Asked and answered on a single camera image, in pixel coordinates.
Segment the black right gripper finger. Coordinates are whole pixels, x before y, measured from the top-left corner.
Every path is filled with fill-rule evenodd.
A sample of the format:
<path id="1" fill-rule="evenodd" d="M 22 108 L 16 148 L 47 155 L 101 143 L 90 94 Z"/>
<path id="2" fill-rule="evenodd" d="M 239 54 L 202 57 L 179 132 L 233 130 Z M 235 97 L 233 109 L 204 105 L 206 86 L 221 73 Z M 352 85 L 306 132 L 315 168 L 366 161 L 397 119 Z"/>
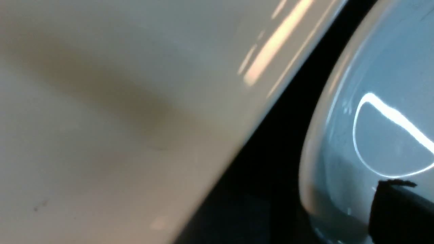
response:
<path id="1" fill-rule="evenodd" d="M 416 186 L 401 179 L 378 182 L 368 225 L 374 244 L 434 242 L 434 204 L 410 190 Z"/>

